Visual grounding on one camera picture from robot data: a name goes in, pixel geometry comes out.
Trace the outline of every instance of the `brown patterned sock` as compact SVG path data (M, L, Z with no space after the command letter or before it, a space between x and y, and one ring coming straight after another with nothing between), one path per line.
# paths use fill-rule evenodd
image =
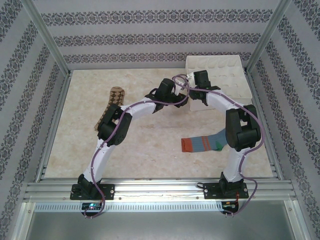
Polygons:
M99 121L94 126L94 130L95 131L98 131L98 125L101 122L101 120L104 117L104 115L106 114L106 112L108 110L108 107L111 104L117 104L118 106L122 106L124 104L125 93L126 93L125 90L123 90L119 86L114 86L113 88L111 88L108 105L106 106L106 109L104 110L104 112L103 112L102 116L100 117Z

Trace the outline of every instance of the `colorful sock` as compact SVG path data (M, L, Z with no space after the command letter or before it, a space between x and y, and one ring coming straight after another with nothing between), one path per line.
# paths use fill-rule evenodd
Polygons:
M221 151L227 144L226 129L209 136L182 138L182 152L198 153L205 151Z

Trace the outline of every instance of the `white egg carton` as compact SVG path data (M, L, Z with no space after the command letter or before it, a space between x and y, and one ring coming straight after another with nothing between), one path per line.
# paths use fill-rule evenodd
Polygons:
M207 70L211 86L218 86L228 97L241 104L252 103L252 93L239 55L187 56L185 70L187 74ZM214 108L191 98L189 105L191 111Z

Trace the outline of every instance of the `wall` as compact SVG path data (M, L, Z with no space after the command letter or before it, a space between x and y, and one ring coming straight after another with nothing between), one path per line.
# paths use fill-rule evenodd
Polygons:
M320 239L320 7L293 1L265 47L253 82L286 179L311 239Z
M64 81L18 0L0 0L0 239L35 180Z
M187 55L249 60L279 0L35 0L70 69L184 68Z

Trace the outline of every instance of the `floor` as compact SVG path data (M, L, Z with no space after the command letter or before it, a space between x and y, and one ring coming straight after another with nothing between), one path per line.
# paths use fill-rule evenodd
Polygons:
M104 112L110 89L125 90L124 104L141 100L163 78L185 73L184 68L75 70L45 172L46 178L77 178L88 166L97 145L94 126ZM181 138L215 134L225 127L217 110L193 111L167 106L131 123L122 144L107 163L105 178L220 177L229 146L221 152L186 153ZM264 147L251 153L245 175L272 177Z

